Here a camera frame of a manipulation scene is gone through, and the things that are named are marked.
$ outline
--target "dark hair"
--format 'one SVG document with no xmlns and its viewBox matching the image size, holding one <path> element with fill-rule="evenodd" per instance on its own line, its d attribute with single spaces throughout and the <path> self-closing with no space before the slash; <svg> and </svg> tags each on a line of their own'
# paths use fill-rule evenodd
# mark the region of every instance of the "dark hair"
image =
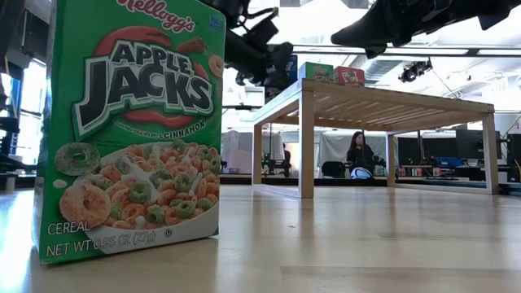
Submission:
<svg viewBox="0 0 521 293">
<path fill-rule="evenodd" d="M 352 135 L 351 146 L 349 146 L 349 150 L 354 150 L 357 148 L 358 135 L 361 135 L 363 137 L 364 142 L 362 147 L 366 147 L 366 136 L 361 131 L 356 131 L 355 134 Z"/>
</svg>

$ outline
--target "computer monitor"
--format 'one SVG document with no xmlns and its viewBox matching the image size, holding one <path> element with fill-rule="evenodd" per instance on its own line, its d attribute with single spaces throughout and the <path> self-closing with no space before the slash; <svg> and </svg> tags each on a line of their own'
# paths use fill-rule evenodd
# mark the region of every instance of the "computer monitor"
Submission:
<svg viewBox="0 0 521 293">
<path fill-rule="evenodd" d="M 483 131 L 481 130 L 456 130 L 456 145 L 458 157 L 462 159 L 483 159 Z M 501 135 L 496 131 L 497 158 L 501 158 Z"/>
</svg>

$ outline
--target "table leg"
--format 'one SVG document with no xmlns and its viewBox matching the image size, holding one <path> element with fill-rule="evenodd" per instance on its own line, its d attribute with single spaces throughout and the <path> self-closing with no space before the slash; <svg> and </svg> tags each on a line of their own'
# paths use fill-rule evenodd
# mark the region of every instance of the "table leg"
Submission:
<svg viewBox="0 0 521 293">
<path fill-rule="evenodd" d="M 252 184 L 262 183 L 262 125 L 253 126 Z"/>
<path fill-rule="evenodd" d="M 483 119 L 483 148 L 487 191 L 491 195 L 498 195 L 499 180 L 497 175 L 496 126 L 494 124 L 493 114 L 488 114 L 488 116 Z"/>
<path fill-rule="evenodd" d="M 385 149 L 387 153 L 387 187 L 394 187 L 396 184 L 395 165 L 394 165 L 394 135 L 385 135 Z"/>
<path fill-rule="evenodd" d="M 302 91 L 299 101 L 300 171 L 299 193 L 302 199 L 312 199 L 314 194 L 314 123 L 313 92 Z"/>
</svg>

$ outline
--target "woman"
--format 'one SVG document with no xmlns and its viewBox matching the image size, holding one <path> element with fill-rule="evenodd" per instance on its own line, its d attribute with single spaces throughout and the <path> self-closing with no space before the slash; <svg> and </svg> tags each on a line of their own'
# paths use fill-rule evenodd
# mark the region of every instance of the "woman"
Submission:
<svg viewBox="0 0 521 293">
<path fill-rule="evenodd" d="M 370 168 L 373 164 L 373 150 L 366 144 L 366 138 L 361 131 L 356 131 L 351 138 L 348 151 L 348 166 Z"/>
</svg>

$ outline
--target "small cereal box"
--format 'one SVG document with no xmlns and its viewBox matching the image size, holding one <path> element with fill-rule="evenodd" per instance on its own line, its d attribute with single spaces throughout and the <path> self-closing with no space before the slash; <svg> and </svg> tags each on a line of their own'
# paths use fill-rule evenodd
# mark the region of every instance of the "small cereal box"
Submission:
<svg viewBox="0 0 521 293">
<path fill-rule="evenodd" d="M 300 66 L 299 78 L 310 78 L 318 81 L 333 81 L 333 66 L 305 62 Z"/>
<path fill-rule="evenodd" d="M 49 39 L 42 263 L 216 234 L 223 14 L 196 0 L 59 0 Z"/>
<path fill-rule="evenodd" d="M 338 66 L 335 68 L 335 82 L 340 85 L 365 85 L 366 79 L 361 69 Z"/>
<path fill-rule="evenodd" d="M 298 71 L 296 70 L 297 66 L 298 66 L 298 56 L 291 55 L 289 60 L 286 63 L 286 74 L 287 74 L 287 78 L 288 78 L 288 85 L 292 85 L 298 80 Z M 265 103 L 271 101 L 273 98 L 275 98 L 281 92 L 282 92 L 282 90 L 280 90 L 278 88 L 266 87 L 265 91 L 264 91 Z"/>
</svg>

